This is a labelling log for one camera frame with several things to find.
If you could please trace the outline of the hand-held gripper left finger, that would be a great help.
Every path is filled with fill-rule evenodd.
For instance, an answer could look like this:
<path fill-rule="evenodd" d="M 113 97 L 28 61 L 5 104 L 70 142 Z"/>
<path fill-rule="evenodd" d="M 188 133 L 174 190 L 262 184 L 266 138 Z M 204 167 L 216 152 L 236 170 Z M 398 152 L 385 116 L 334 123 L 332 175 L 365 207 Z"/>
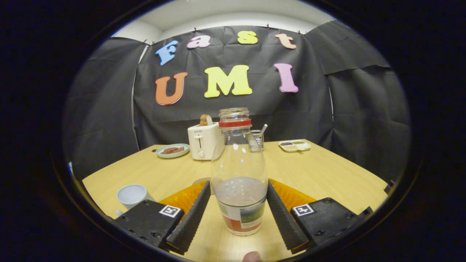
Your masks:
<path fill-rule="evenodd" d="M 200 181 L 160 202 L 143 200 L 115 221 L 153 246 L 184 255 L 195 237 L 210 196 L 210 182 Z"/>

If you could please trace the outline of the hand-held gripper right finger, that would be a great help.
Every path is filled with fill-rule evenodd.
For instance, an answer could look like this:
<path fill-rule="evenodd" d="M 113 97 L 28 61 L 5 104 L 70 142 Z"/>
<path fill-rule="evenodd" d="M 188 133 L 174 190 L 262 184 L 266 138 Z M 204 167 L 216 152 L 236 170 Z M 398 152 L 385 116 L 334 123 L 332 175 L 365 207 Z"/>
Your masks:
<path fill-rule="evenodd" d="M 267 201 L 285 246 L 292 254 L 335 242 L 372 214 L 356 214 L 327 197 L 316 200 L 274 179 L 268 181 Z"/>

